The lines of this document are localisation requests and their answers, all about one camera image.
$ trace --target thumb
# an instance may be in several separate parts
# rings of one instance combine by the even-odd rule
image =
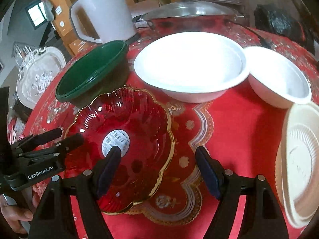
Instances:
[[[30,210],[19,208],[17,206],[7,206],[5,208],[4,216],[12,221],[31,221],[33,219],[33,214]]]

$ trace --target red tablecloth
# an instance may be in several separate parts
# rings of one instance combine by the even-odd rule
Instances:
[[[237,25],[214,26],[203,31],[222,34],[242,46],[259,44],[253,33]],[[169,98],[161,90],[141,81],[133,70],[136,55],[158,38],[149,29],[140,32],[141,39],[130,46],[128,53],[132,72],[127,84],[148,89],[158,101],[167,106],[172,115],[175,154],[164,173],[159,190],[151,199],[134,207],[129,215],[104,215],[104,219],[115,239],[203,238],[218,201],[201,183],[194,159],[196,147],[204,145],[224,168],[232,169],[239,175],[255,177],[264,174],[276,193],[275,158],[286,111],[263,102],[247,81],[208,103],[187,104]],[[258,32],[272,42],[274,50],[293,61],[304,72],[311,84],[313,101],[319,103],[319,74],[312,55],[287,38]],[[73,58],[56,76],[33,110],[24,135],[38,134],[56,127],[62,128],[64,135],[79,109],[70,103],[59,103],[55,99],[55,87],[65,71],[90,49]],[[38,184],[40,195],[47,182]],[[231,239],[237,238],[244,205],[245,199],[241,197]],[[79,236],[87,238],[75,198],[72,198],[72,207]],[[293,229],[286,223],[290,238],[297,238],[301,230]]]

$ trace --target black plastic bag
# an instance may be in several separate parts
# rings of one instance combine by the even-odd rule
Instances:
[[[257,5],[254,11],[256,28],[285,36],[291,41],[315,53],[314,37],[304,28],[301,22],[291,17],[287,11],[277,8],[274,4]]]

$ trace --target window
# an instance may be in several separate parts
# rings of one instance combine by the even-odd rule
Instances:
[[[39,28],[42,24],[47,22],[47,17],[44,12],[44,5],[40,0],[30,4],[26,8],[26,11],[34,29]]]

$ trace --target white sticker label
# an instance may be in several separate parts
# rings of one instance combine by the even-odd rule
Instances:
[[[130,146],[129,135],[120,129],[116,129],[107,134],[102,143],[102,153],[105,156],[109,153],[112,146],[118,146],[121,149],[122,157],[127,153]]]
[[[57,15],[61,14],[61,12],[62,12],[61,6],[58,6],[58,7],[55,9],[55,12],[56,12]]]

